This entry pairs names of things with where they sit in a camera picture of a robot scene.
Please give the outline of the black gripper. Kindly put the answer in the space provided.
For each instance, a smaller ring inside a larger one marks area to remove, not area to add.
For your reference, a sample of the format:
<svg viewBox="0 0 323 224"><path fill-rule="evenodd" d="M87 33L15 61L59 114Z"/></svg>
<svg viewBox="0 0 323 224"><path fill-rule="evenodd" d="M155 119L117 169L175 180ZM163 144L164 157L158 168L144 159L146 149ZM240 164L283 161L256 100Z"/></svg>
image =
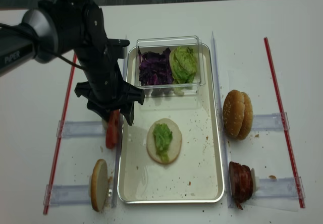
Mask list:
<svg viewBox="0 0 323 224"><path fill-rule="evenodd" d="M77 83L76 95L87 98L87 108L103 120L120 110L128 125L133 125L134 103L144 103L144 92L124 81L119 59L108 52L103 12L95 4L85 10L85 37L84 45L74 49L87 78L87 82Z"/></svg>

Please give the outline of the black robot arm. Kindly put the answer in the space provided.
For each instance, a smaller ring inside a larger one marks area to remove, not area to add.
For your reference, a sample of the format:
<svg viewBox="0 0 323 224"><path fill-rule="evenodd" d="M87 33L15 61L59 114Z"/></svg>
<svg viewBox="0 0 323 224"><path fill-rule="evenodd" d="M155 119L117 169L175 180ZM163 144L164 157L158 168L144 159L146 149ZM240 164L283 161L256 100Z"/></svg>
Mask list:
<svg viewBox="0 0 323 224"><path fill-rule="evenodd" d="M104 120L119 110L131 125L134 103L143 103L145 96L123 79L118 65L129 43L107 37L102 9L93 0L41 0L20 24L1 24L1 74L32 59L45 64L73 51L87 78L76 85L76 95Z"/></svg>

